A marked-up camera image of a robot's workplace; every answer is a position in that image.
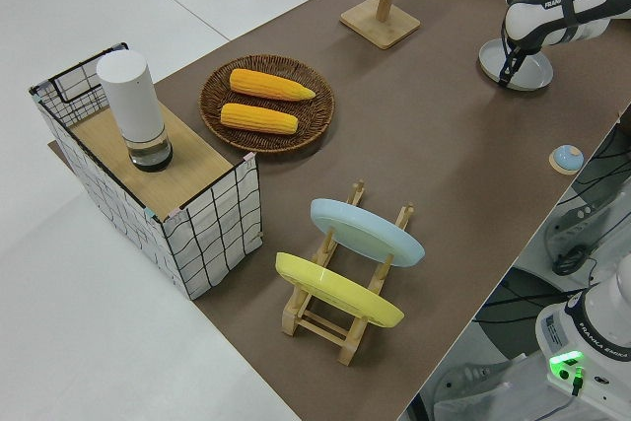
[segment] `green light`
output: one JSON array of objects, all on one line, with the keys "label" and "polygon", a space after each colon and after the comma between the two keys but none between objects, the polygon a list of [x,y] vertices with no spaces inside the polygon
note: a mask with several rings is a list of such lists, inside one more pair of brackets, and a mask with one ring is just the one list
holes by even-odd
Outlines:
[{"label": "green light", "polygon": [[580,359],[583,357],[583,352],[579,352],[578,350],[573,350],[572,352],[567,352],[561,355],[555,355],[550,358],[550,365],[557,365],[567,362],[568,360]]},{"label": "green light", "polygon": [[[579,359],[583,358],[583,352],[578,350],[573,350],[571,352],[566,352],[565,354],[555,355],[550,358],[550,370],[556,377],[560,377],[559,373],[563,369],[567,369],[569,366],[572,366],[577,363]],[[582,376],[582,369],[577,367],[576,376]]]}]

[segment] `corn cob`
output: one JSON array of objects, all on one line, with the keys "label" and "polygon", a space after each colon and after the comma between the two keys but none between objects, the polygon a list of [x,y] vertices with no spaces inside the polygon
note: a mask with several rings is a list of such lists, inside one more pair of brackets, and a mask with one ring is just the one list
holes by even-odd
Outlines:
[{"label": "corn cob", "polygon": [[230,89],[236,93],[280,101],[303,101],[316,96],[314,91],[291,79],[243,68],[233,69]]},{"label": "corn cob", "polygon": [[298,117],[270,108],[227,103],[221,108],[220,121],[231,128],[253,132],[291,135],[298,130]]}]

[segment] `wooden mug holder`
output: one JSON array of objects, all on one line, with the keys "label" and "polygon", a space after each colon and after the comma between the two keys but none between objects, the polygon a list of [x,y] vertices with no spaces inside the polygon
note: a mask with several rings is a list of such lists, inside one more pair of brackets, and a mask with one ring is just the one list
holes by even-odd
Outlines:
[{"label": "wooden mug holder", "polygon": [[340,21],[381,49],[390,48],[421,25],[392,5],[392,0],[366,0],[344,12]]},{"label": "wooden mug holder", "polygon": [[[353,184],[353,189],[346,202],[357,206],[364,194],[364,182],[359,180]],[[403,206],[396,219],[395,225],[400,229],[405,229],[407,222],[414,212],[412,204]],[[312,262],[326,268],[337,248],[337,242],[333,239],[333,231],[330,230],[324,237],[317,252],[312,258]],[[393,256],[389,255],[386,261],[380,262],[373,273],[368,289],[375,294],[382,290],[387,274],[390,270]],[[282,330],[293,336],[298,326],[314,332],[315,334],[340,346],[337,361],[348,366],[357,351],[359,344],[368,325],[365,317],[354,317],[349,329],[344,329],[330,320],[319,316],[308,309],[312,295],[307,291],[294,286],[294,292],[285,305],[282,317]]]}]

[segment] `brown tabletop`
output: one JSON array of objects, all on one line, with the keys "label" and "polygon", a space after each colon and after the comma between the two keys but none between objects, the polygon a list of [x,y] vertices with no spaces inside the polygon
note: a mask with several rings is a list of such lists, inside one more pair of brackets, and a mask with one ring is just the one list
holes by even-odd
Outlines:
[{"label": "brown tabletop", "polygon": [[[421,28],[388,50],[339,22],[362,1],[312,0],[157,85],[161,101],[233,163],[244,152],[215,137],[197,107],[216,68],[255,53],[289,56],[335,94],[318,150],[259,155],[263,247],[195,302],[306,420],[396,419],[570,185],[548,164],[550,152],[573,144],[589,157],[631,93],[628,22],[546,48],[552,83],[518,93],[497,87],[477,64],[479,48],[499,36],[504,0],[394,0]],[[370,326],[344,367],[337,346],[302,328],[293,338],[281,332],[291,286],[274,257],[310,258],[322,239],[312,199],[343,200],[357,178],[366,182],[362,206],[384,218],[415,204],[407,230],[427,255],[393,268],[384,286],[403,321]],[[358,258],[339,249],[330,268],[368,283],[372,265]]]}]

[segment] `storage box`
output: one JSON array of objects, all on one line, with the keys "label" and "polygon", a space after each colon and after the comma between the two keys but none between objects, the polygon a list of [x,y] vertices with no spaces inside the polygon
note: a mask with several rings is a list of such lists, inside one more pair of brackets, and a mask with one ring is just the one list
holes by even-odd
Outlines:
[{"label": "storage box", "polygon": [[31,88],[69,166],[101,211],[195,299],[261,246],[256,156],[231,165],[165,107],[174,159],[162,172],[136,170],[99,84],[99,58],[113,46]]}]

